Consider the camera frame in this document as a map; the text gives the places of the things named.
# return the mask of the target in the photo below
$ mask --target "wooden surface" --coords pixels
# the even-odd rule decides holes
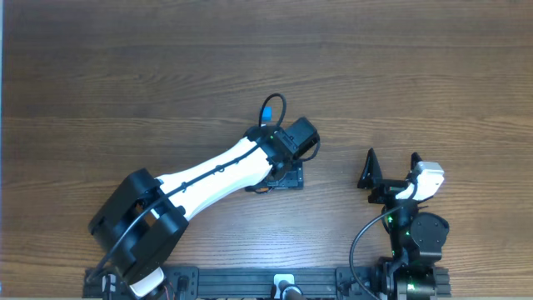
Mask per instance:
[[[381,210],[356,189],[374,147],[388,178],[413,151],[446,170],[428,211],[456,296],[533,293],[533,2],[6,0],[5,20],[4,297],[79,297],[121,180],[222,153],[273,92],[321,134],[306,188],[224,198],[169,263],[346,266]],[[356,263],[389,250],[376,226]]]

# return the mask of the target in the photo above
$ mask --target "wood grain surface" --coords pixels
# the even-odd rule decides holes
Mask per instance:
[[[273,92],[321,134],[305,189],[222,199],[168,263],[346,266],[374,147],[388,178],[446,170],[454,295],[533,294],[532,1],[6,0],[4,27],[2,296],[81,296],[121,180],[224,152]],[[356,263],[389,251],[375,226]]]

